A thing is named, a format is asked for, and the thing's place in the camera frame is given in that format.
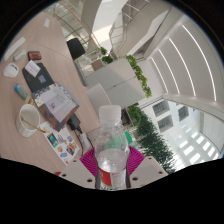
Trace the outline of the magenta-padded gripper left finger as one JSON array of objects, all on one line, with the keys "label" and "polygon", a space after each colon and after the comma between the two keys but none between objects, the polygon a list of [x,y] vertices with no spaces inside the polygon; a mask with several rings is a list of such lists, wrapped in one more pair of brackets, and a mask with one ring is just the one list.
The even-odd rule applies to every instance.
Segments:
[{"label": "magenta-padded gripper left finger", "polygon": [[94,149],[90,149],[80,159],[73,159],[60,177],[81,187],[95,189],[97,171]]}]

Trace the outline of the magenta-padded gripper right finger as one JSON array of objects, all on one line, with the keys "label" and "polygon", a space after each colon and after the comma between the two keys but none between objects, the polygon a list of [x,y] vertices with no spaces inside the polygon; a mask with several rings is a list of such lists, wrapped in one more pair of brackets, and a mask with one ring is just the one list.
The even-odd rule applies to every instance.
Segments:
[{"label": "magenta-padded gripper right finger", "polygon": [[167,176],[167,172],[153,156],[144,156],[132,146],[129,149],[126,177],[126,186],[129,189],[143,187]]}]

